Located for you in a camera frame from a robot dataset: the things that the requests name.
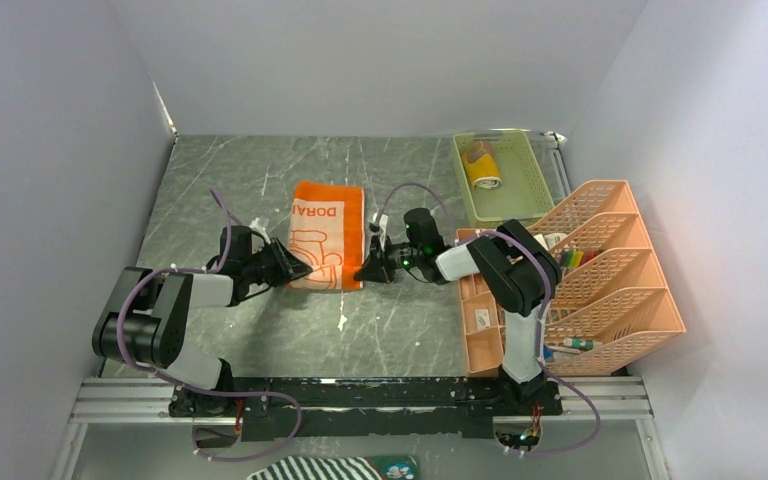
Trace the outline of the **orange white towel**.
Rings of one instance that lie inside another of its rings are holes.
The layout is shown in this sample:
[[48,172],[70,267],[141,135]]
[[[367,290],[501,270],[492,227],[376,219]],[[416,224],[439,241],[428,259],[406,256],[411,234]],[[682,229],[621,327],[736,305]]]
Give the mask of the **orange white towel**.
[[290,286],[305,290],[360,290],[365,259],[365,193],[360,186],[301,181],[291,204],[287,248],[312,268]]

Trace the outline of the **brown yellow bear towel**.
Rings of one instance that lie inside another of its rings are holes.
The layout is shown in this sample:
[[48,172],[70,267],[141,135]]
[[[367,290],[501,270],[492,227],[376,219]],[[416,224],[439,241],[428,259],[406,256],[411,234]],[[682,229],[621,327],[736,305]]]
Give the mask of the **brown yellow bear towel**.
[[502,186],[495,147],[491,141],[473,142],[461,153],[461,161],[471,188],[494,190]]

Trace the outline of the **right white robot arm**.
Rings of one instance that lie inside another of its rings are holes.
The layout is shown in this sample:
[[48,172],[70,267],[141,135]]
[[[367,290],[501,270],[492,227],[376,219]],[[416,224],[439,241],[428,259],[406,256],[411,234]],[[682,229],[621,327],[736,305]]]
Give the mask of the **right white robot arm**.
[[481,276],[493,303],[504,312],[501,370],[505,382],[499,389],[500,402],[510,413],[525,413],[546,383],[544,329],[549,304],[562,279],[557,261],[516,220],[456,245],[443,240],[426,208],[409,210],[403,220],[407,240],[402,243],[392,242],[379,224],[370,224],[369,252],[354,279],[390,284],[398,269],[409,274],[417,269],[423,283],[438,285]]

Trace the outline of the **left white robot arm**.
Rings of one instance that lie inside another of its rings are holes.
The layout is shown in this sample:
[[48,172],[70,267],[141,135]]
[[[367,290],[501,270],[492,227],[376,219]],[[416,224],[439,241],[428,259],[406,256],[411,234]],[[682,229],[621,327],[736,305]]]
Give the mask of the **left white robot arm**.
[[172,416],[243,413],[246,400],[237,397],[229,362],[187,339],[189,314],[236,307],[312,271],[262,230],[229,223],[218,255],[201,269],[124,268],[94,327],[93,352],[180,387],[169,406]]

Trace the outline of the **orange plastic compartment tray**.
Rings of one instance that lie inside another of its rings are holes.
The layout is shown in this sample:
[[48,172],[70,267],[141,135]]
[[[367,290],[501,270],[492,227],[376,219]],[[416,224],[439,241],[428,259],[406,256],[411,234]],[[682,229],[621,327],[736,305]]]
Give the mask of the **orange plastic compartment tray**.
[[509,220],[459,230],[455,258],[467,375],[504,373],[516,383],[542,376],[548,307],[562,279],[546,241]]

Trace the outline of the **green plastic basket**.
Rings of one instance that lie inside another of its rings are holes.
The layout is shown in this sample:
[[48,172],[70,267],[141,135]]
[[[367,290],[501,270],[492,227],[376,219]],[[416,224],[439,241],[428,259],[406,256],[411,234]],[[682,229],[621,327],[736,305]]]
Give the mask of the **green plastic basket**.
[[[468,184],[461,153],[479,140],[491,141],[495,147],[502,179],[497,189],[473,189]],[[530,225],[555,207],[525,130],[464,132],[454,135],[452,142],[452,161],[470,225],[493,227],[511,219]]]

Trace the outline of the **colourful markers set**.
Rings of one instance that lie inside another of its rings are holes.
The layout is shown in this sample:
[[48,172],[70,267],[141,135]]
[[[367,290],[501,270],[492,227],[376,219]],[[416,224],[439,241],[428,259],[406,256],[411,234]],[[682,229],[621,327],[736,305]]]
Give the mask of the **colourful markers set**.
[[559,256],[559,264],[563,269],[566,270],[574,270],[578,267],[586,264],[596,256],[600,255],[602,253],[602,250],[600,249],[590,249],[590,250],[580,250],[580,249],[570,249],[570,250],[564,250],[560,253]]

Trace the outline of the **teal cartoon card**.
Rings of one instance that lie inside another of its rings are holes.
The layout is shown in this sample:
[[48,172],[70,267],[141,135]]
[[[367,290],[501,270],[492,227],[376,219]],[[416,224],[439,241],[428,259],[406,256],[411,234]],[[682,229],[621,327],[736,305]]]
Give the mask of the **teal cartoon card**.
[[411,455],[378,455],[366,457],[365,460],[377,472],[380,479],[420,479],[420,465]]

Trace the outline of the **black white striped cloth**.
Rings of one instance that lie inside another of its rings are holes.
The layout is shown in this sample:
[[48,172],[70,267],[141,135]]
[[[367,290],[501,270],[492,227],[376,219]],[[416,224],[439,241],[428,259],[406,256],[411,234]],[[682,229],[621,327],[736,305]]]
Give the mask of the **black white striped cloth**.
[[250,474],[248,480],[376,480],[384,476],[361,457],[288,456]]

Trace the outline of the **green white marker pen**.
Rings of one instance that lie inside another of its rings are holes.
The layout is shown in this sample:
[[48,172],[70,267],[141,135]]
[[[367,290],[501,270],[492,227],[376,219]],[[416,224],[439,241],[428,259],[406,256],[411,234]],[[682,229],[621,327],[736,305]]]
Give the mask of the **green white marker pen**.
[[579,337],[567,337],[563,340],[563,346],[567,348],[577,349],[581,351],[590,351],[595,347],[601,346],[602,343],[598,340],[592,340]]

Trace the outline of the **orange plastic file organizer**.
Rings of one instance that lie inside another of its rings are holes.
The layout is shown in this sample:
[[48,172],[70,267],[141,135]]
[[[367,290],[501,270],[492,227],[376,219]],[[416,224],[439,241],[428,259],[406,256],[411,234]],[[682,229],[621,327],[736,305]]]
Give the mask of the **orange plastic file organizer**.
[[554,373],[609,375],[685,334],[628,182],[588,181],[528,229],[560,235],[549,249],[558,263],[564,250],[602,250],[577,269],[561,267],[545,328],[550,346],[564,347],[567,337],[602,345],[564,347],[567,353],[549,364]]

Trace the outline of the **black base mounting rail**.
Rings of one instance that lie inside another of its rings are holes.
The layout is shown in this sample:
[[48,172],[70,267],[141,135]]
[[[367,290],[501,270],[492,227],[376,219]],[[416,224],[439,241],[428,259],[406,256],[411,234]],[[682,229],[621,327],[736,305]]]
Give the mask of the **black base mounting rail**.
[[503,417],[562,413],[559,387],[543,381],[529,396],[506,378],[236,377],[223,392],[243,399],[177,389],[168,406],[176,419],[242,423],[245,441],[297,437],[459,434],[490,439]]

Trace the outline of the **aluminium frame rail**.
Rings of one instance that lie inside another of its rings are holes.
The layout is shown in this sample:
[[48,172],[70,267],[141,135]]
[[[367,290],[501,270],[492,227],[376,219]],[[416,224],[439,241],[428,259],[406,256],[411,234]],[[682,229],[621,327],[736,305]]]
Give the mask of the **aluminium frame rail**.
[[[652,405],[638,376],[567,377],[585,394],[604,422],[633,421],[653,479],[669,479],[670,468],[654,421]],[[230,418],[173,418],[168,405],[177,389],[156,378],[86,378],[69,414],[68,426],[56,457],[52,479],[69,479],[75,470],[90,424],[117,425],[231,425]]]

